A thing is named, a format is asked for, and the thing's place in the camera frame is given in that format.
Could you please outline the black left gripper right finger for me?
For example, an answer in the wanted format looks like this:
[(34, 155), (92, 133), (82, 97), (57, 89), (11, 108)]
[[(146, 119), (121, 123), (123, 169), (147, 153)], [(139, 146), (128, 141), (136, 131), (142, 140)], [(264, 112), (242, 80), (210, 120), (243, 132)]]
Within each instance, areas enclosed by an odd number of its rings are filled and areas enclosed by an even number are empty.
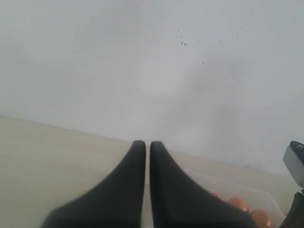
[(193, 181), (162, 142), (150, 145), (150, 196), (156, 228), (254, 228), (247, 212)]

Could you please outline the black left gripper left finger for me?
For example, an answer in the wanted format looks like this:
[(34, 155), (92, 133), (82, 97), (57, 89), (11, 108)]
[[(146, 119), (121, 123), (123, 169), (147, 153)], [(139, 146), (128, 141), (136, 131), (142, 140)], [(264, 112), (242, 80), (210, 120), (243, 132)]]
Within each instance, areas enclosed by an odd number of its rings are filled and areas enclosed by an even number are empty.
[(77, 199), (54, 209), (43, 228), (139, 228), (145, 183), (146, 146), (134, 141), (116, 168)]

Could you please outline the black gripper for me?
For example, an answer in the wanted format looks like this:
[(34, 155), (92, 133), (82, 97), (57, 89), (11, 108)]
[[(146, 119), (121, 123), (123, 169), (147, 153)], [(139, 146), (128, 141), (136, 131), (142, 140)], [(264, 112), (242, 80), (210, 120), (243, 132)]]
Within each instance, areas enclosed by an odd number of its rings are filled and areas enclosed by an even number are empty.
[(297, 192), (280, 228), (304, 228), (304, 195)]

